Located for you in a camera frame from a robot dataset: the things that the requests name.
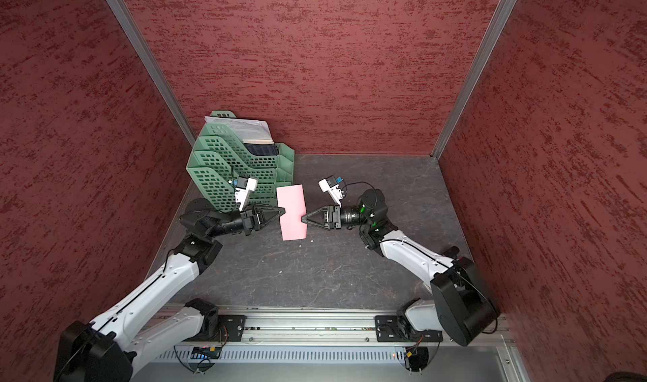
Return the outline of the pink square paper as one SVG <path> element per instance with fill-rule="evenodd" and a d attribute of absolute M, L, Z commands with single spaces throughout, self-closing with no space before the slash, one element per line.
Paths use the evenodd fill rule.
<path fill-rule="evenodd" d="M 281 236 L 283 240 L 304 240 L 307 238 L 308 225 L 302 222 L 307 213 L 302 185 L 283 186 L 276 189 L 279 208 L 284 208 L 281 215 Z"/>

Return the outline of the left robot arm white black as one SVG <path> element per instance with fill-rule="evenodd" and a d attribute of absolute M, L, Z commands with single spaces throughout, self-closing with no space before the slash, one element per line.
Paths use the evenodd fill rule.
<path fill-rule="evenodd" d="M 217 210 L 205 198 L 190 202 L 179 221 L 186 229 L 161 267 L 126 298 L 89 323 L 75 321 L 60 337 L 55 381 L 129 381 L 173 346 L 196 336 L 229 339 L 218 309 L 192 299 L 175 315 L 147 324 L 171 298 L 205 272 L 222 250 L 218 237 L 250 235 L 281 218 L 284 208 L 252 203 Z"/>

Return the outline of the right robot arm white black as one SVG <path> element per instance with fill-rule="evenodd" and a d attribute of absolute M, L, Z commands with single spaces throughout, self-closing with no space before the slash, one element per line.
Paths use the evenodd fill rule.
<path fill-rule="evenodd" d="M 478 335 L 498 327 L 500 309 L 472 260 L 457 247 L 432 252 L 409 238 L 388 217 L 389 208 L 379 189 L 369 189 L 357 205 L 328 205 L 305 213 L 301 221 L 326 230 L 357 228 L 365 247 L 396 262 L 421 280 L 432 299 L 404 304 L 394 321 L 397 335 L 406 341 L 429 341 L 433 333 L 446 333 L 462 347 Z"/>

